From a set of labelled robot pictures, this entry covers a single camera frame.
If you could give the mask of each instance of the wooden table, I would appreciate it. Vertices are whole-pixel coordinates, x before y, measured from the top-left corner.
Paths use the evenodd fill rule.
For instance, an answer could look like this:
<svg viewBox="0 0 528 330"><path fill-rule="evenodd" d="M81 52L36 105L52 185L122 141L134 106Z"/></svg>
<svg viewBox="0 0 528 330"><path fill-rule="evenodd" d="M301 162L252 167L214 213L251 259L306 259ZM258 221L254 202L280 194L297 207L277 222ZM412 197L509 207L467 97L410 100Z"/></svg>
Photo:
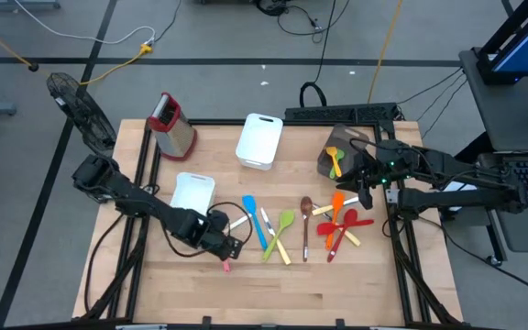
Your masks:
<svg viewBox="0 0 528 330"><path fill-rule="evenodd" d="M114 158L130 179L136 171L143 127L144 120L124 120L117 137ZM212 255L204 254L197 258L174 255L158 221L151 221L135 322L198 324L204 315L210 315L214 324L334 325L337 318L343 318L347 325L403 325L391 240L380 231L386 219L381 188L372 192L372 210L363 210L359 203L355 206L360 218L376 221L374 225L351 229L360 239L360 247L344 240L334 261L328 264L325 238L317 236L314 230L319 222L325 220L316 216L309 227L309 261L302 262L300 200L309 195L317 204L330 204L336 190L333 182L316 172L316 158L331 127L286 126L272 170L269 171L240 166L235 150L242 126L196 128L199 131L198 144L189 159L184 162L161 160L158 197L169 202L176 175L188 171L215 179L215 202L241 204L241 195L255 195L258 207L265 207L276 228L281 210L294 209L297 212L295 223L285 231L281 240L292 264L285 266L278 252L272 254L268 263L262 263L262 250L254 233L244 246L240 259L231 261L232 272L224 273L221 262ZM421 145L416 123L397 122L395 128L397 139ZM374 136L371 128L357 129L363 130L369 137ZM149 176L154 143L150 144L152 148L148 153L143 182L147 182ZM417 181L409 181L407 186L427 187ZM346 194L346 198L353 196L355 194L351 192ZM223 207L222 210L233 220L242 215L233 207ZM112 203L100 207L89 254L117 216ZM435 210L429 210L423 216L439 222ZM92 303L113 279L124 223L105 239L95 257ZM415 222L414 228L425 281L448 311L461 319L441 230L423 222ZM243 239L247 231L248 224L244 224L232 234ZM175 242L175 245L182 251L189 251L180 242ZM74 307L75 316L84 313L84 275L85 272ZM420 320L416 291L413 283L408 282L415 307L414 319ZM118 315L124 314L128 286L129 280L126 280Z"/></svg>

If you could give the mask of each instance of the gray floor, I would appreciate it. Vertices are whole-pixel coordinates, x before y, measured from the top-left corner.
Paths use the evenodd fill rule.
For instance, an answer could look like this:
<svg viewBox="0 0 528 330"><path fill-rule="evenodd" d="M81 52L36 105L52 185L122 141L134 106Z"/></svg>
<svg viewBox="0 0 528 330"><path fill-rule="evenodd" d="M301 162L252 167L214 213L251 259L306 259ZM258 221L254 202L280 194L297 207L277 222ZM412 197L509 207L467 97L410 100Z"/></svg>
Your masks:
<svg viewBox="0 0 528 330"><path fill-rule="evenodd" d="M109 0L61 1L62 10L36 15L61 32L96 35ZM345 3L338 0L337 7ZM322 25L330 2L295 0L311 8ZM107 39L150 25L160 31L170 20L174 0L119 0ZM377 59L395 0L353 0L331 31L327 58ZM388 59L457 60L460 50L481 45L506 14L500 0L409 0L392 36ZM290 28L308 28L299 13L284 17ZM147 35L116 46L103 46L103 58L123 58L138 51ZM26 56L88 58L92 43L52 36L22 13L0 12L0 37ZM318 58L321 45L307 37L279 31L275 19L241 0L211 0L198 5L183 0L176 24L156 47L154 59L188 58ZM0 49L0 57L7 56ZM80 79L84 65L42 65ZM111 66L96 65L93 76ZM453 68L384 67L373 102L400 101L452 72ZM366 102L373 67L325 66L319 84L332 105ZM137 65L112 74L89 93L117 127L123 118L146 117L159 94L168 91L188 117L243 117L251 112L282 116L298 106L298 91L316 74L314 66L267 65ZM445 87L403 105L416 119ZM306 95L307 103L316 100ZM444 106L443 97L421 121L424 132ZM53 103L45 79L22 65L0 64L0 101L14 102L16 116L0 117L0 298L40 188L58 142L63 114ZM428 147L456 153L483 131L467 87L451 102L425 139ZM50 196L32 254L20 282L7 325L68 320L83 271L96 215L96 205L72 188L70 176L87 154L73 134ZM490 243L482 227L456 222L449 232L466 248L487 256ZM528 289L482 265L454 247L449 256L464 317L474 325L528 329ZM528 254L509 253L506 270L528 280Z"/></svg>

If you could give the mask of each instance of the electric fan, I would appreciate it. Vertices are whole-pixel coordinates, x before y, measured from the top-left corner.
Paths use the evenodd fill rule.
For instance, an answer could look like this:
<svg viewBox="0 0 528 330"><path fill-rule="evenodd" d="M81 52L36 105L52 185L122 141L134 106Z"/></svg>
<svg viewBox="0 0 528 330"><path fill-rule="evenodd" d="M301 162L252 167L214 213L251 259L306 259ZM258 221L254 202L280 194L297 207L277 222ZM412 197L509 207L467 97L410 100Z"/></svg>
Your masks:
<svg viewBox="0 0 528 330"><path fill-rule="evenodd" d="M116 132L103 110L79 83L66 73L52 73L46 80L50 95L60 110L82 134L82 141L96 154L113 150Z"/></svg>

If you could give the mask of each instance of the white plastic container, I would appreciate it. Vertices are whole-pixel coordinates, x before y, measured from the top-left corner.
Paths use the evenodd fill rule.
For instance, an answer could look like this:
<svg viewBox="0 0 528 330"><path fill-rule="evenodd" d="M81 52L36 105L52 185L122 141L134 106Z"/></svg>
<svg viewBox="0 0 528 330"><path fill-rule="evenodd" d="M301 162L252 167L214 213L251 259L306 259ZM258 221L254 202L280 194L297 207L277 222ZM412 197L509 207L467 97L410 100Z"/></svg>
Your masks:
<svg viewBox="0 0 528 330"><path fill-rule="evenodd" d="M272 168L282 133L282 120L269 115L249 114L236 148L239 162L249 168Z"/></svg>
<svg viewBox="0 0 528 330"><path fill-rule="evenodd" d="M181 172L176 176L176 188L170 206L192 209L207 215L215 198L215 180L199 174Z"/></svg>

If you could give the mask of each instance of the computer monitor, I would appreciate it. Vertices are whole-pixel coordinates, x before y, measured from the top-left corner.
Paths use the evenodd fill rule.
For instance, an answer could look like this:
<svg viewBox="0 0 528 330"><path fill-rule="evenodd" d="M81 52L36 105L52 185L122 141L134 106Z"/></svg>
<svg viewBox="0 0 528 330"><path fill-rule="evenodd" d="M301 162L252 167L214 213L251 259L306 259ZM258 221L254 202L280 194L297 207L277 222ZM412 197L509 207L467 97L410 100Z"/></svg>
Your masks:
<svg viewBox="0 0 528 330"><path fill-rule="evenodd" d="M528 0L478 49L478 69L486 84L512 84L528 76Z"/></svg>

